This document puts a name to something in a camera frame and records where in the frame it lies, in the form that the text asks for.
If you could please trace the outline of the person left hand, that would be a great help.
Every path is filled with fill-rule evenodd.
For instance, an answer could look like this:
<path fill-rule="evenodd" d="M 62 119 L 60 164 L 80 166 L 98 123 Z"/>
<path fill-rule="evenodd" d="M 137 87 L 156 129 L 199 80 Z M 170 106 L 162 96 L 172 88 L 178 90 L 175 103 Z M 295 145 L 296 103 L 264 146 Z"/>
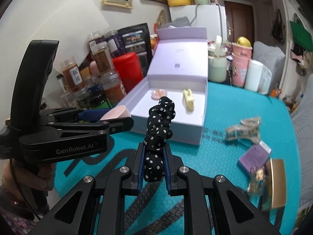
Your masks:
<path fill-rule="evenodd" d="M 54 188 L 56 163 L 41 167 L 38 171 L 38 174 L 33 174 L 32 172 L 17 166 L 15 161 L 13 161 L 13 167 L 17 182 L 20 184 L 47 192 Z M 5 189 L 10 194 L 14 195 L 18 200 L 22 201 L 22 196 L 14 182 L 9 162 L 4 164 L 2 172 Z"/>

